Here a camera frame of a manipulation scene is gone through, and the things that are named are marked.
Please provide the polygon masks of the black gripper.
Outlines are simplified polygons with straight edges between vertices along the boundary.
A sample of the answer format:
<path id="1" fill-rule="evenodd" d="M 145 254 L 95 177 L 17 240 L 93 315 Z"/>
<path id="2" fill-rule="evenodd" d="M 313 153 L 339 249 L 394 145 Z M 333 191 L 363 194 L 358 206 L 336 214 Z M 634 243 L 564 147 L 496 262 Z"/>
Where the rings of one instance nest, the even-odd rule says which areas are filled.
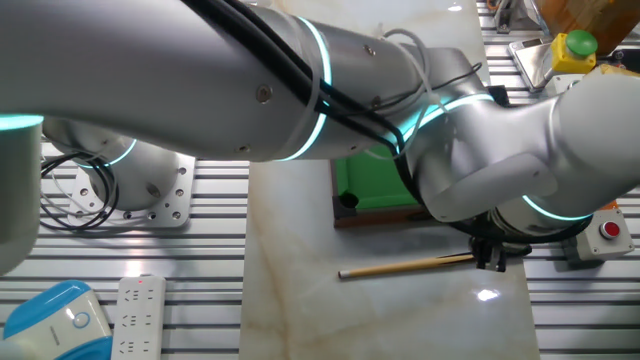
<path id="1" fill-rule="evenodd" d="M 485 269 L 490 262 L 490 269 L 499 273 L 504 273 L 507 266 L 506 250 L 504 243 L 496 239 L 472 236 L 469 239 L 469 248 L 473 249 L 472 254 L 476 261 L 477 269 Z M 490 260 L 490 248 L 493 248 Z"/>

